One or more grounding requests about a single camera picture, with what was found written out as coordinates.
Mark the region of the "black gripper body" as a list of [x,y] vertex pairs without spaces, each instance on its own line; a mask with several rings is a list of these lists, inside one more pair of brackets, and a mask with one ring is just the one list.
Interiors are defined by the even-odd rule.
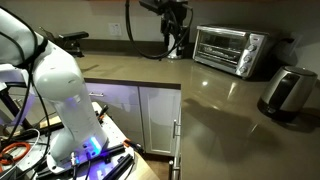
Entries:
[[169,35],[175,38],[174,48],[182,51],[188,43],[189,25],[183,22],[187,17],[188,0],[139,0],[139,4],[147,10],[161,15],[160,32],[164,36],[165,46],[168,48]]

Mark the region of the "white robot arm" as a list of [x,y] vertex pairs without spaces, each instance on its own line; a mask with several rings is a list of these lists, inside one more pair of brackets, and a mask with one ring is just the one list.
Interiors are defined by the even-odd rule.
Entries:
[[33,31],[9,10],[0,8],[0,81],[32,83],[48,100],[64,130],[50,145],[49,158],[66,162],[73,152],[82,158],[101,153],[107,141],[75,59],[65,50]]

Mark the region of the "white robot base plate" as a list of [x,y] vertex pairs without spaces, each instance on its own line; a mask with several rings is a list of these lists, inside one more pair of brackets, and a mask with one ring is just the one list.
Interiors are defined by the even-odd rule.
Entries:
[[76,180],[124,180],[134,165],[135,153],[125,147],[124,134],[106,114],[108,106],[93,102],[84,108],[62,107],[62,128],[53,132],[46,156],[49,175],[38,179],[62,179],[72,172]]

